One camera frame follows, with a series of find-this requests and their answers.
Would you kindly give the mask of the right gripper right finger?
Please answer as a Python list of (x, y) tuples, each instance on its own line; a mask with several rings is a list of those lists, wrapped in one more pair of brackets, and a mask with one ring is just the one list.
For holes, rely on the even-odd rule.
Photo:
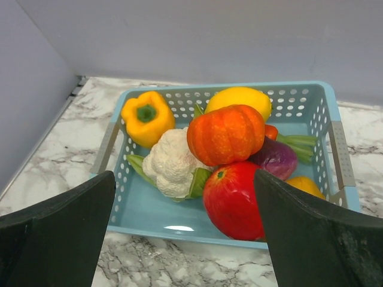
[(382, 219), (319, 199), (265, 170), (256, 199), (278, 286), (382, 286)]

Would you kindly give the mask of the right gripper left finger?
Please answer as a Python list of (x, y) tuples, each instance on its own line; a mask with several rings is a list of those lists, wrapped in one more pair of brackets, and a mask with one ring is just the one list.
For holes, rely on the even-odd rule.
[(1, 217), (1, 286), (91, 286), (115, 198), (104, 171)]

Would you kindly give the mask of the orange pumpkin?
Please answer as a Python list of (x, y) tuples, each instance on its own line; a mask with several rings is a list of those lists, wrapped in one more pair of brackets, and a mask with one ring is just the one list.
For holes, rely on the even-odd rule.
[(244, 161), (258, 152), (265, 140), (265, 121), (248, 105), (231, 105), (203, 114), (189, 124), (191, 153), (207, 166)]

